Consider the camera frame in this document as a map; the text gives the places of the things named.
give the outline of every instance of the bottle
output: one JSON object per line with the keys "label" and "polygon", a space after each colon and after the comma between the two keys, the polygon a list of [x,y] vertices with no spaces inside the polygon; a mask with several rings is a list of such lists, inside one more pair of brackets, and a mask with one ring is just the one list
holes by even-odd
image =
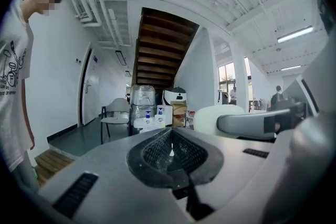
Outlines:
{"label": "bottle", "polygon": [[147,112],[147,115],[144,118],[144,122],[143,122],[143,128],[145,130],[147,130],[147,127],[153,126],[153,119],[149,115],[150,111],[146,111],[146,112]]}
{"label": "bottle", "polygon": [[165,128],[166,127],[166,115],[162,114],[162,108],[159,108],[159,113],[155,115],[155,126],[157,128]]}

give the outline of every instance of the graphic print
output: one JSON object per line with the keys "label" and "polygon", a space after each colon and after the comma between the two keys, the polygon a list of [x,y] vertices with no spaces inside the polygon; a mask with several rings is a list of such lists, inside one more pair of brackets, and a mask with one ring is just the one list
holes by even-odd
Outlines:
{"label": "graphic print", "polygon": [[19,72],[23,67],[26,49],[21,56],[17,56],[15,52],[14,42],[11,41],[11,51],[5,49],[3,55],[5,57],[2,72],[0,72],[0,89],[6,89],[6,92],[0,92],[0,96],[5,94],[15,94],[15,91],[8,91],[9,86],[15,88],[19,83]]}

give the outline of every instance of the doorway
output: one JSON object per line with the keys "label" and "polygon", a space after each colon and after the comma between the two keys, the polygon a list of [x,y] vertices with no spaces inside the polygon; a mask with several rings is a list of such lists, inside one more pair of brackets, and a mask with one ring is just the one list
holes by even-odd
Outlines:
{"label": "doorway", "polygon": [[82,79],[80,82],[80,97],[79,97],[79,122],[80,125],[83,125],[83,89],[85,86],[85,77],[86,77],[86,72],[88,69],[88,63],[89,63],[89,59],[92,53],[92,49],[89,49],[88,55],[86,57],[85,60],[85,65],[84,65],[84,70],[83,70],[83,74],[82,74]]}

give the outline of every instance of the door handle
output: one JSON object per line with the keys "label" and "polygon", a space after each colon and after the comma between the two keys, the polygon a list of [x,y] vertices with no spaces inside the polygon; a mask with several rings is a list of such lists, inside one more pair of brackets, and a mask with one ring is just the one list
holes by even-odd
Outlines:
{"label": "door handle", "polygon": [[85,86],[85,93],[88,93],[89,86],[91,86],[91,85],[89,84],[89,80],[87,80],[86,81],[86,86]]}

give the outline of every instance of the person in background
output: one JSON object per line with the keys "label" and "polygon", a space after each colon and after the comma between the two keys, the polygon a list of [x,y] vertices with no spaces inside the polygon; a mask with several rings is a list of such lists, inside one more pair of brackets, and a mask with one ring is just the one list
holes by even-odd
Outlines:
{"label": "person in background", "polygon": [[230,97],[231,101],[229,104],[237,104],[237,88],[233,87],[233,89],[230,91]]}
{"label": "person in background", "polygon": [[277,109],[277,102],[282,101],[284,96],[282,95],[281,87],[278,85],[276,86],[277,93],[274,94],[271,98],[271,110]]}
{"label": "person in background", "polygon": [[27,150],[35,140],[26,109],[25,79],[29,78],[34,36],[29,18],[54,9],[61,0],[11,3],[0,28],[0,153],[18,184],[38,190]]}

